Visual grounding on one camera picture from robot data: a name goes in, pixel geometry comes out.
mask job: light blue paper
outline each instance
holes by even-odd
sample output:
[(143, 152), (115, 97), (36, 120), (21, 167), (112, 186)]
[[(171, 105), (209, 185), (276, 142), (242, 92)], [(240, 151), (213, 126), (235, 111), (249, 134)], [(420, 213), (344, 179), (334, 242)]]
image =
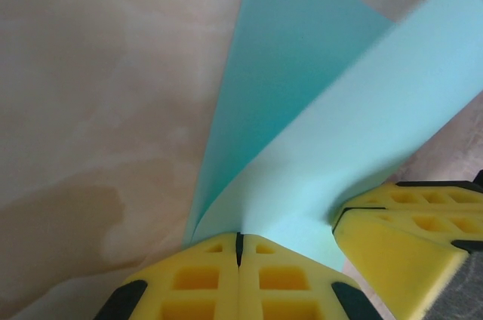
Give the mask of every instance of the light blue paper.
[(186, 225), (391, 23), (359, 0), (243, 0)]
[(193, 241), (241, 230), (341, 269), (332, 210), (379, 185), (481, 90), (483, 0), (428, 0), (241, 171)]

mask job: wooden surface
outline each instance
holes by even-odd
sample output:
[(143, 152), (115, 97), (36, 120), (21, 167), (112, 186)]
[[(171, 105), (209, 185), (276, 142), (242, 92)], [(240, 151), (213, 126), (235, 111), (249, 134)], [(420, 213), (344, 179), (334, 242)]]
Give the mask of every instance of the wooden surface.
[[(0, 0), (0, 319), (91, 318), (179, 248), (239, 2)], [(471, 178), (482, 108), (397, 177)]]

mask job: beige background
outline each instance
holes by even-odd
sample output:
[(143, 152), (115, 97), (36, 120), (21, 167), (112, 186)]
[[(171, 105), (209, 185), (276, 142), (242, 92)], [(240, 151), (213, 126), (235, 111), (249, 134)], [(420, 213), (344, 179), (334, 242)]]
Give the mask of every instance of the beige background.
[[(0, 318), (92, 318), (178, 249), (239, 2), (0, 0)], [(483, 95), (396, 176), (479, 168)]]

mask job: paper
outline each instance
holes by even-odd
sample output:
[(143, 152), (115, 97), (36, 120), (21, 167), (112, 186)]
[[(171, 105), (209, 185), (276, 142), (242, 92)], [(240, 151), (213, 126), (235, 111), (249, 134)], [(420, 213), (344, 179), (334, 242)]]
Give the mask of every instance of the paper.
[(390, 26), (359, 0), (243, 0), (185, 243), (229, 182)]

